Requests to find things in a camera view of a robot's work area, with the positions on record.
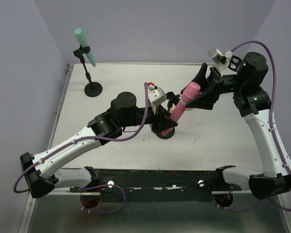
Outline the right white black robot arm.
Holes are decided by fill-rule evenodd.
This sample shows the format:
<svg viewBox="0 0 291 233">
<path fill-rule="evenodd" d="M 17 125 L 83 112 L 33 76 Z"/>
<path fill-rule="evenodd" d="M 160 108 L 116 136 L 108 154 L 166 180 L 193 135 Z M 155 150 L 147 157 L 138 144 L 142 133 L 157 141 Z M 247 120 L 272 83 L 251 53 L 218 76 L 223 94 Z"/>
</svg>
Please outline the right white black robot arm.
<svg viewBox="0 0 291 233">
<path fill-rule="evenodd" d="M 257 52 L 249 52 L 243 59 L 231 51 L 209 51 L 214 65 L 206 76 L 203 64 L 193 79 L 201 91 L 189 108 L 211 110 L 221 94 L 233 93 L 233 101 L 241 117 L 249 126 L 257 145 L 262 171 L 240 170 L 234 166 L 218 169 L 225 183 L 249 189 L 259 200 L 291 191 L 291 160 L 282 145 L 275 121 L 270 120 L 271 100 L 261 83 L 269 68 L 266 58 Z"/>
</svg>

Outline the black round-base mic stand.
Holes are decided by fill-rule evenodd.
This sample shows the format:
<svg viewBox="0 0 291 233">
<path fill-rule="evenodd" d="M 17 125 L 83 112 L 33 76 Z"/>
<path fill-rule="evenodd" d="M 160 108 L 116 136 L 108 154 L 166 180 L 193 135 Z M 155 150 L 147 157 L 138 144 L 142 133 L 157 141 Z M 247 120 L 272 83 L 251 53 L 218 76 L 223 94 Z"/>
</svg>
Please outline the black round-base mic stand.
<svg viewBox="0 0 291 233">
<path fill-rule="evenodd" d="M 81 46 L 77 50 L 73 51 L 73 54 L 80 60 L 81 64 L 83 65 L 85 76 L 88 80 L 88 84 L 84 87 L 85 95 L 92 98 L 99 96 L 102 93 L 103 87 L 100 83 L 92 81 L 91 75 L 88 72 L 88 69 L 85 64 L 85 58 L 83 56 L 85 53 L 82 50 Z"/>
<path fill-rule="evenodd" d="M 160 139 L 169 139 L 171 138 L 175 133 L 175 127 L 174 128 L 170 128 L 168 130 L 165 130 L 161 133 L 155 133 L 155 135 L 160 138 Z"/>
</svg>

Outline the aluminium frame extrusion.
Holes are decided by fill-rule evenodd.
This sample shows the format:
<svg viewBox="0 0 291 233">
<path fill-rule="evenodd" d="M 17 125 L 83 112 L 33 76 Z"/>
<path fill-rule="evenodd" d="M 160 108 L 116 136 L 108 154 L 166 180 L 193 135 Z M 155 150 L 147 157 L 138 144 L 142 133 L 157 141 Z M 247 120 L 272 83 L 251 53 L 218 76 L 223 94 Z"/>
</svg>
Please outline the aluminium frame extrusion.
<svg viewBox="0 0 291 233">
<path fill-rule="evenodd" d="M 50 138 L 48 141 L 48 145 L 47 145 L 47 149 L 49 149 L 52 146 L 54 137 L 55 137 L 55 133 L 56 133 L 56 129 L 57 129 L 57 125 L 58 125 L 58 121 L 59 121 L 59 117 L 61 114 L 61 110 L 62 110 L 62 106 L 64 104 L 64 100 L 65 100 L 65 96 L 67 93 L 67 89 L 69 86 L 69 82 L 71 79 L 71 75 L 73 72 L 73 68 L 74 65 L 73 64 L 68 64 L 67 65 L 67 72 L 66 72 L 66 76 L 65 76 L 65 82 L 64 82 L 64 86 L 61 90 L 61 95 L 60 95 L 60 99 L 59 99 L 59 103 L 57 105 L 57 109 L 55 112 L 55 116 L 53 117 L 53 122 L 52 122 L 52 128 L 51 128 L 51 134 L 50 134 Z M 21 218 L 21 222 L 19 225 L 19 229 L 18 229 L 18 233 L 27 233 L 29 230 L 29 226 L 30 226 L 30 221 L 32 218 L 32 214 L 34 211 L 34 206 L 35 206 L 35 199 L 32 198 L 31 193 L 29 192 L 27 195 L 27 200 L 26 200 L 26 204 L 25 204 L 25 208 L 23 211 L 23 215 Z"/>
</svg>

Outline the green toy microphone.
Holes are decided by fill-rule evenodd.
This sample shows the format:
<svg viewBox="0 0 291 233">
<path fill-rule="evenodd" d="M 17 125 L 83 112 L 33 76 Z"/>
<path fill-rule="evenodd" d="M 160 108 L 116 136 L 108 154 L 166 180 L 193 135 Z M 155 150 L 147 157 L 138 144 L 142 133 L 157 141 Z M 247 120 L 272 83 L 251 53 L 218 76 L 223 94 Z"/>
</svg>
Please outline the green toy microphone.
<svg viewBox="0 0 291 233">
<path fill-rule="evenodd" d="M 85 32 L 82 29 L 76 29 L 74 31 L 74 35 L 76 40 L 78 41 L 79 45 L 81 46 L 82 50 L 87 56 L 88 61 L 93 67 L 96 67 L 96 59 L 94 57 L 93 52 L 91 51 L 91 48 L 87 41 L 87 36 L 85 35 Z"/>
</svg>

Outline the beige toy microphone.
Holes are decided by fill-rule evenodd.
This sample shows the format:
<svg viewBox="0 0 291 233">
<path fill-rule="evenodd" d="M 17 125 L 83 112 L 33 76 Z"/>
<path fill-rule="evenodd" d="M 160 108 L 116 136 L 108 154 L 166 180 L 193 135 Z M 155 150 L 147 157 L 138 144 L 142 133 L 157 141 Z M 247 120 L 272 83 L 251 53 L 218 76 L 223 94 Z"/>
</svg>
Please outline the beige toy microphone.
<svg viewBox="0 0 291 233">
<path fill-rule="evenodd" d="M 186 103 L 180 101 L 176 106 L 174 105 L 172 107 L 167 106 L 166 110 L 170 113 L 173 113 L 175 111 L 176 113 L 183 114 L 186 111 L 192 110 L 192 108 L 188 108 Z"/>
</svg>

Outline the pink toy microphone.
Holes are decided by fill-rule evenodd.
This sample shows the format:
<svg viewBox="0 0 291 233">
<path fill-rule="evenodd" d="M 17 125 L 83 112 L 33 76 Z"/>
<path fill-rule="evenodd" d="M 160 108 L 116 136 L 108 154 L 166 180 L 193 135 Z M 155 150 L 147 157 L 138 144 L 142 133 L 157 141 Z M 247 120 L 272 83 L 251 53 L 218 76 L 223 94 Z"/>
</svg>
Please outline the pink toy microphone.
<svg viewBox="0 0 291 233">
<path fill-rule="evenodd" d="M 200 89 L 201 87 L 197 83 L 191 82 L 188 84 L 182 92 L 179 102 L 170 115 L 171 120 L 178 122 L 180 117 L 185 112 L 187 105 L 199 95 Z"/>
</svg>

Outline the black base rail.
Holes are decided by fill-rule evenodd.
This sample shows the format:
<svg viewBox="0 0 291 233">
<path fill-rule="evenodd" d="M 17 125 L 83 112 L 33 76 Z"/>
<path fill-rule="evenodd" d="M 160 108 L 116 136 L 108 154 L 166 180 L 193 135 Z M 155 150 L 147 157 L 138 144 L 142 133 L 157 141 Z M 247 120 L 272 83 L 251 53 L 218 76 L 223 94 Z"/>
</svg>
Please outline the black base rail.
<svg viewBox="0 0 291 233">
<path fill-rule="evenodd" d="M 68 187 L 72 193 L 95 197 L 103 202 L 171 202 L 211 200 L 215 191 L 239 191 L 227 184 L 218 171 L 176 170 L 120 170 L 120 169 L 60 169 L 43 181 L 39 191 L 32 192 L 40 198 L 56 188 Z"/>
</svg>

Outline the black tripod shock-mount stand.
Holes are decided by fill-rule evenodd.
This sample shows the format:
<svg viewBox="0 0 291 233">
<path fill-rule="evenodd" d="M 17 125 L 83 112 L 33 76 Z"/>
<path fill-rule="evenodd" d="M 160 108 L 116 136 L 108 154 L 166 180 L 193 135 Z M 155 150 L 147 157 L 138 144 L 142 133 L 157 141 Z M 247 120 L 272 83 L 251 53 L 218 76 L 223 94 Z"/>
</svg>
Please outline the black tripod shock-mount stand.
<svg viewBox="0 0 291 233">
<path fill-rule="evenodd" d="M 229 65 L 227 68 L 230 69 L 231 71 L 237 72 L 241 62 L 242 59 L 240 57 L 232 55 L 229 60 Z"/>
</svg>

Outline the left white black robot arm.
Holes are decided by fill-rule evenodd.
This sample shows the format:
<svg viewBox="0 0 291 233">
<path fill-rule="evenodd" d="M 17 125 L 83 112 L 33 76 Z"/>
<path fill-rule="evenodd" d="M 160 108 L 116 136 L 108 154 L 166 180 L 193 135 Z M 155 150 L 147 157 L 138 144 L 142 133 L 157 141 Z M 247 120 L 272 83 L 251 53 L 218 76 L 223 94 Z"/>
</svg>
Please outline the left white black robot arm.
<svg viewBox="0 0 291 233">
<path fill-rule="evenodd" d="M 162 133 L 177 126 L 171 114 L 162 106 L 166 100 L 176 104 L 179 95 L 172 92 L 164 94 L 160 89 L 150 90 L 145 94 L 145 107 L 139 108 L 133 93 L 122 92 L 111 101 L 106 112 L 97 115 L 63 143 L 42 153 L 32 155 L 27 152 L 21 155 L 21 177 L 25 178 L 31 196 L 37 199 L 57 188 L 96 186 L 97 174 L 93 168 L 64 166 L 109 142 L 124 142 L 134 138 L 144 125 L 149 125 L 153 133 Z"/>
</svg>

